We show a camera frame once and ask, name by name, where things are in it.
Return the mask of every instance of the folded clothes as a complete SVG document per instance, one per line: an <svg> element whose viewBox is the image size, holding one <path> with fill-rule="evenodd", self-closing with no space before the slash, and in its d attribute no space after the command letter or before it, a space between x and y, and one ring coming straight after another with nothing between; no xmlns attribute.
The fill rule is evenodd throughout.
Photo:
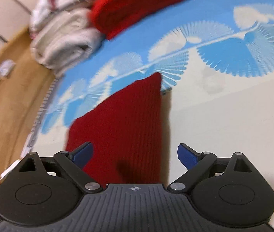
<svg viewBox="0 0 274 232"><path fill-rule="evenodd" d="M30 18L30 32L39 33L57 13L72 8L88 8L94 0L38 0Z"/></svg>
<svg viewBox="0 0 274 232"><path fill-rule="evenodd" d="M78 30L59 40L52 41L45 50L45 66L52 69L56 76L88 58L103 40L103 35L95 28Z"/></svg>
<svg viewBox="0 0 274 232"><path fill-rule="evenodd" d="M91 20L107 39L112 39L122 30L145 16L182 0L96 0Z"/></svg>
<svg viewBox="0 0 274 232"><path fill-rule="evenodd" d="M52 20L55 14L52 12L55 10L54 0L38 0L35 8L31 13L29 30L31 38L34 39L38 32Z"/></svg>
<svg viewBox="0 0 274 232"><path fill-rule="evenodd" d="M35 60L59 76L95 51L103 37L97 29L87 28L89 12L82 8L57 15L31 43Z"/></svg>

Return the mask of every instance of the wooden floor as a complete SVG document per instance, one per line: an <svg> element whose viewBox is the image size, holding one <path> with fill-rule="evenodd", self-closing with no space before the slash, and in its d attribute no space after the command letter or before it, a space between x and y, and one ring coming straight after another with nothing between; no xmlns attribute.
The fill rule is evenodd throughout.
<svg viewBox="0 0 274 232"><path fill-rule="evenodd" d="M39 107L54 79L52 72L32 58L27 29L0 52L0 63L12 59L16 65L0 81L0 175L20 157Z"/></svg>

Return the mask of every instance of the crosshair logo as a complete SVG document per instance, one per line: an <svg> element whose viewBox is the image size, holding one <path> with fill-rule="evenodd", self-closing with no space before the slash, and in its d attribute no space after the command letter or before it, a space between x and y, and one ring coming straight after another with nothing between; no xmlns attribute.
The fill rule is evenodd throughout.
<svg viewBox="0 0 274 232"><path fill-rule="evenodd" d="M138 191L140 188L137 187L137 186L133 186L133 187L131 187L130 189L133 190L134 192L136 192L136 191Z"/></svg>

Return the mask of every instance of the bed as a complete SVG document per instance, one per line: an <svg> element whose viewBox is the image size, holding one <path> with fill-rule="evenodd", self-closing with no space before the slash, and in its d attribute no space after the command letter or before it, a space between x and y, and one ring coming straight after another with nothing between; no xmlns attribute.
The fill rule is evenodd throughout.
<svg viewBox="0 0 274 232"><path fill-rule="evenodd" d="M28 147L63 150L74 119L157 71L168 182L186 171L183 142L220 157L243 152L274 189L274 0L186 0L104 41L57 82Z"/></svg>

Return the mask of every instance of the blue patterned bedsheet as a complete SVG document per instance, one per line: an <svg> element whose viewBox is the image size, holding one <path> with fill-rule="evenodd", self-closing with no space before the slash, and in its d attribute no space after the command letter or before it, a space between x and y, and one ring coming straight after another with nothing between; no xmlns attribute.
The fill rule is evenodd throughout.
<svg viewBox="0 0 274 232"><path fill-rule="evenodd" d="M200 60L190 56L193 49ZM274 0L185 0L104 41L89 60L66 73L40 135L56 123L68 128L108 96L154 72L162 74L162 90L170 89L188 66L201 61L231 77L272 73Z"/></svg>

